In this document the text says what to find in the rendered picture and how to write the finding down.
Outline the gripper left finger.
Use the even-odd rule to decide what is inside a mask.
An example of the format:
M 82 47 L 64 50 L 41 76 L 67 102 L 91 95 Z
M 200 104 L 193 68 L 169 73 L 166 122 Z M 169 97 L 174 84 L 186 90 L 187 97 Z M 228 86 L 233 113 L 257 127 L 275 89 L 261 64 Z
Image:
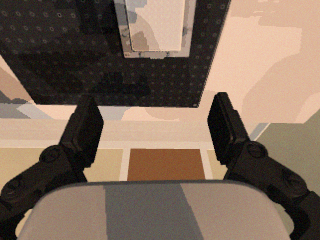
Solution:
M 103 126 L 94 97 L 81 95 L 58 145 L 45 148 L 37 163 L 3 186 L 0 240 L 17 239 L 17 225 L 44 194 L 68 184 L 88 182 L 83 171 L 94 163 Z

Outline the grey microplate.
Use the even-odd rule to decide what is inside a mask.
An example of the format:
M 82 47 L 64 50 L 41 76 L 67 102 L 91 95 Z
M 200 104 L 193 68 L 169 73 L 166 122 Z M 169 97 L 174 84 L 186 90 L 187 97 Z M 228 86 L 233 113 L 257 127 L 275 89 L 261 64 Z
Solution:
M 185 0 L 125 2 L 132 50 L 181 50 Z

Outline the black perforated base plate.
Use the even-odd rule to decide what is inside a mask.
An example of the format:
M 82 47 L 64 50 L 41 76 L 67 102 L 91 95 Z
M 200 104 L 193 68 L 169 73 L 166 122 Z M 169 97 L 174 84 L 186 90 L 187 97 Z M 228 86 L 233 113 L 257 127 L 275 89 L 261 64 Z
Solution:
M 196 0 L 188 57 L 125 58 L 114 0 L 0 0 L 0 55 L 36 105 L 198 108 L 231 0 Z

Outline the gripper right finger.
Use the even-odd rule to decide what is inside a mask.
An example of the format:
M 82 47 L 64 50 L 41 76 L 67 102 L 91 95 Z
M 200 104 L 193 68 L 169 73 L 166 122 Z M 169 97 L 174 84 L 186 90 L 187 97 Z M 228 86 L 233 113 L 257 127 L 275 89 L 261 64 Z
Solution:
M 228 169 L 223 179 L 257 187 L 280 204 L 294 223 L 291 240 L 320 240 L 320 196 L 307 189 L 301 176 L 269 157 L 263 144 L 250 140 L 227 92 L 214 95 L 207 123 L 217 161 Z

